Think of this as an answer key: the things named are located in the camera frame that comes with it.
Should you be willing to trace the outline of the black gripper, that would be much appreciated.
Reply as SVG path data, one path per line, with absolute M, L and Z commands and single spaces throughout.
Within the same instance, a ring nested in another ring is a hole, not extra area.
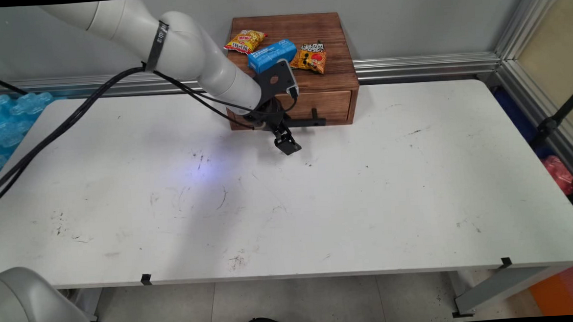
M 256 129 L 275 134 L 274 145 L 285 155 L 291 155 L 302 147 L 295 141 L 290 129 L 284 124 L 286 110 L 276 97 L 261 104 L 256 110 L 243 116 Z

